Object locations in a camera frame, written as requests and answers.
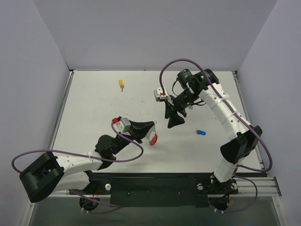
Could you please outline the metal key organiser red handle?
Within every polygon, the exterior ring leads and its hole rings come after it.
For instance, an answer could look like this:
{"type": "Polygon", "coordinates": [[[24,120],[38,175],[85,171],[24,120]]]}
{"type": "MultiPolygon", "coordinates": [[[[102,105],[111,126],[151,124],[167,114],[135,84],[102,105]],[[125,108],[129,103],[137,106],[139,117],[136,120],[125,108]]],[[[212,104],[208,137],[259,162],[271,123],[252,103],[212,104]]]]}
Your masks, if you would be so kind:
{"type": "Polygon", "coordinates": [[[150,146],[154,146],[158,140],[158,135],[156,133],[156,127],[157,124],[156,121],[154,121],[154,125],[150,128],[150,130],[147,132],[145,139],[148,140],[150,146]]]}

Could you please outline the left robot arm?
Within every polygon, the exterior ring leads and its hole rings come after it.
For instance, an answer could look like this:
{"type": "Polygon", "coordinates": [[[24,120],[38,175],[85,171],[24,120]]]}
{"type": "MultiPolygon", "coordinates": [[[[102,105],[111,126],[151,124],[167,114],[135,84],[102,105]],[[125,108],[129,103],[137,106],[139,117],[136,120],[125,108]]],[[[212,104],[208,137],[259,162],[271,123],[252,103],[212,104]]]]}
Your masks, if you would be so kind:
{"type": "Polygon", "coordinates": [[[97,182],[85,176],[86,171],[102,170],[118,162],[116,154],[129,144],[141,148],[146,138],[150,145],[157,141],[155,122],[134,122],[128,118],[114,118],[111,128],[115,137],[102,135],[95,149],[83,153],[42,150],[41,155],[19,173],[19,178],[31,202],[39,202],[54,191],[82,190],[91,194],[97,182]]]}

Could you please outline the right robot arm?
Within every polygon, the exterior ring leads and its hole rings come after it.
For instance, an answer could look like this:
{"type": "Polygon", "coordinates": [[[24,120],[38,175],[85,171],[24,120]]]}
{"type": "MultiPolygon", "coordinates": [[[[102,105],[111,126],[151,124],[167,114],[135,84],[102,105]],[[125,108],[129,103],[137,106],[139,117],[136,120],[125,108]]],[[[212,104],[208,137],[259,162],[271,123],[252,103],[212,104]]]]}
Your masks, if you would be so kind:
{"type": "Polygon", "coordinates": [[[183,88],[181,94],[174,97],[165,87],[160,87],[154,90],[154,95],[158,102],[165,102],[165,118],[169,120],[169,129],[184,124],[186,108],[198,98],[215,114],[229,139],[221,146],[222,160],[210,177],[211,189],[220,193],[232,180],[238,165],[256,148],[262,129],[252,126],[248,121],[242,122],[244,117],[229,100],[229,95],[224,93],[216,75],[210,69],[205,69],[205,72],[192,74],[190,70],[184,69],[177,75],[177,81],[183,88]]]}

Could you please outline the key with blue tag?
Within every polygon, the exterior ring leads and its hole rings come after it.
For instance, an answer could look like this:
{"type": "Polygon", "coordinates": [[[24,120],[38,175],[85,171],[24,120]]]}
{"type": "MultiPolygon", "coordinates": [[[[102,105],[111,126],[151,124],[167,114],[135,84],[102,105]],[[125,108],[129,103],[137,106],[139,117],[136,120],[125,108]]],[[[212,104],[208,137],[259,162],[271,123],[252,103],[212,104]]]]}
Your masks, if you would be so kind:
{"type": "Polygon", "coordinates": [[[205,136],[205,135],[206,135],[206,132],[205,132],[205,131],[202,131],[202,130],[199,130],[199,129],[196,129],[196,134],[197,134],[197,135],[205,136]]]}

